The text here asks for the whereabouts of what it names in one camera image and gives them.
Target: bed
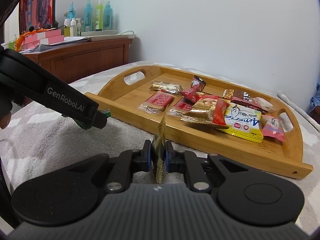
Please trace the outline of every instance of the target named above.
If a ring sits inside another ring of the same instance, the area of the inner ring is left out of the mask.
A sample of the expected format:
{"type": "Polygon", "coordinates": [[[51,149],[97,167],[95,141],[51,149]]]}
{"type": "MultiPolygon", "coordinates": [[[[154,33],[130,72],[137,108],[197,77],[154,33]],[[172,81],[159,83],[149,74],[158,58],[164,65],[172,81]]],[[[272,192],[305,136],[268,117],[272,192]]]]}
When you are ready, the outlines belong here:
{"type": "MultiPolygon", "coordinates": [[[[152,64],[211,76],[195,69],[141,61],[82,78],[70,85],[82,93],[97,94],[111,78],[122,71],[138,65],[152,64]]],[[[137,78],[139,75],[132,76],[128,82],[134,82],[137,78]]],[[[224,77],[216,78],[232,82],[224,77]]],[[[297,184],[304,193],[305,204],[296,224],[311,234],[320,224],[320,135],[299,113],[293,109],[292,111],[300,124],[303,137],[303,162],[312,164],[314,170],[301,180],[286,179],[297,184]]],[[[83,130],[71,118],[64,118],[61,114],[36,102],[15,113],[9,126],[0,133],[2,169],[7,175],[7,184],[11,192],[28,179],[99,153],[107,153],[113,157],[127,149],[141,149],[146,139],[153,138],[152,134],[114,118],[109,118],[102,130],[97,128],[83,130]]],[[[176,150],[188,149],[176,143],[173,143],[173,146],[176,150]]],[[[196,150],[194,152],[200,157],[206,157],[206,153],[196,150]]],[[[146,172],[136,173],[133,182],[154,183],[153,176],[146,172]]],[[[178,182],[183,182],[181,174],[171,173],[164,177],[164,183],[178,182]]]]}

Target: bottle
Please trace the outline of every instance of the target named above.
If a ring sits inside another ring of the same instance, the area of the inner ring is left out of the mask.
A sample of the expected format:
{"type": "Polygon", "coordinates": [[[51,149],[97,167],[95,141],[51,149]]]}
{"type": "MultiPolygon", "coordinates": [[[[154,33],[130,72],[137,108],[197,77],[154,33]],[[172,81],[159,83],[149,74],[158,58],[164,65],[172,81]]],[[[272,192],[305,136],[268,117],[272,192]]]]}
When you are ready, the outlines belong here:
{"type": "Polygon", "coordinates": [[[68,12],[67,18],[72,19],[76,17],[76,11],[73,9],[73,2],[70,4],[70,10],[68,12]]]}
{"type": "Polygon", "coordinates": [[[76,37],[77,33],[77,21],[75,18],[72,18],[70,23],[70,37],[76,37]]]}
{"type": "Polygon", "coordinates": [[[70,37],[71,19],[69,19],[69,18],[65,19],[63,24],[66,26],[66,28],[63,28],[63,30],[64,30],[64,36],[65,36],[65,37],[70,37]]]}
{"type": "Polygon", "coordinates": [[[99,0],[97,8],[96,8],[96,31],[102,31],[102,21],[103,21],[103,5],[101,0],[99,0]]]}
{"type": "Polygon", "coordinates": [[[112,9],[110,6],[110,1],[108,1],[103,13],[103,30],[104,31],[112,30],[111,21],[112,21],[112,9]]]}
{"type": "Polygon", "coordinates": [[[88,0],[87,7],[84,9],[84,31],[85,32],[92,32],[91,0],[88,0]]]}
{"type": "Polygon", "coordinates": [[[81,18],[77,18],[77,36],[81,36],[81,18]]]}

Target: wooden dresser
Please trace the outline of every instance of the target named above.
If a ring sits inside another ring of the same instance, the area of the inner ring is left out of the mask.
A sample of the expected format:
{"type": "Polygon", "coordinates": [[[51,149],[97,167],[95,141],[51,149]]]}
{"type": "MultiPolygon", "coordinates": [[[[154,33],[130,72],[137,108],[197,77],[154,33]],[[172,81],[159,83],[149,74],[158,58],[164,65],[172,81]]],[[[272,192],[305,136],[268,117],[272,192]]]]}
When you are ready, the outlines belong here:
{"type": "Polygon", "coordinates": [[[65,83],[71,83],[127,64],[131,43],[132,39],[81,42],[60,49],[25,54],[25,56],[65,83]]]}

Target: gray ribbed surface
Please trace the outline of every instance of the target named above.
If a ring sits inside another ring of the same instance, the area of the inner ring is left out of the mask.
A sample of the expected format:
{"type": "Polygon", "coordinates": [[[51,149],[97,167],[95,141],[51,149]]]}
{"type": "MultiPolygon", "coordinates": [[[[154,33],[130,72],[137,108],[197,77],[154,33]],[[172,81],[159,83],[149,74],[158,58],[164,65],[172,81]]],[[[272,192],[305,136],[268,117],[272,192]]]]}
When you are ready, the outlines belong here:
{"type": "Polygon", "coordinates": [[[222,213],[208,194],[189,191],[185,184],[131,184],[121,194],[110,194],[90,216],[58,228],[23,223],[11,239],[237,239],[302,240],[294,223],[277,228],[243,225],[222,213]]]}

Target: wooden tray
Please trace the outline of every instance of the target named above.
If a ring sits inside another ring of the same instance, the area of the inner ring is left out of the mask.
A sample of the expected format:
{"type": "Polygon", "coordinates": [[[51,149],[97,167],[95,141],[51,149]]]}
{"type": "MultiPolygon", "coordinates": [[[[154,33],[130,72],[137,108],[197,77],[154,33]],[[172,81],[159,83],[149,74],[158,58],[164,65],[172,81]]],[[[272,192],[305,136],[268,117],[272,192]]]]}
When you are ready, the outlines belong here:
{"type": "MultiPolygon", "coordinates": [[[[189,88],[193,76],[193,73],[162,66],[138,66],[114,77],[98,95],[91,93],[85,95],[98,102],[100,110],[110,109],[112,117],[155,133],[164,113],[148,114],[138,109],[142,102],[155,93],[149,90],[151,82],[166,81],[189,88]],[[139,71],[144,74],[145,78],[131,85],[124,82],[126,76],[139,71]]],[[[276,109],[279,109],[272,115],[277,117],[283,112],[287,113],[293,129],[285,133],[286,140],[283,143],[265,137],[263,142],[258,144],[209,126],[205,126],[206,131],[196,130],[190,127],[189,123],[180,121],[178,117],[167,115],[167,139],[206,153],[218,153],[246,165],[292,178],[304,178],[313,170],[311,165],[302,162],[303,143],[300,127],[287,105],[276,98],[251,89],[215,78],[198,76],[207,82],[204,92],[222,96],[225,89],[240,89],[248,92],[253,98],[266,99],[276,109]]],[[[170,106],[173,106],[180,98],[181,96],[175,96],[170,106]]]]}

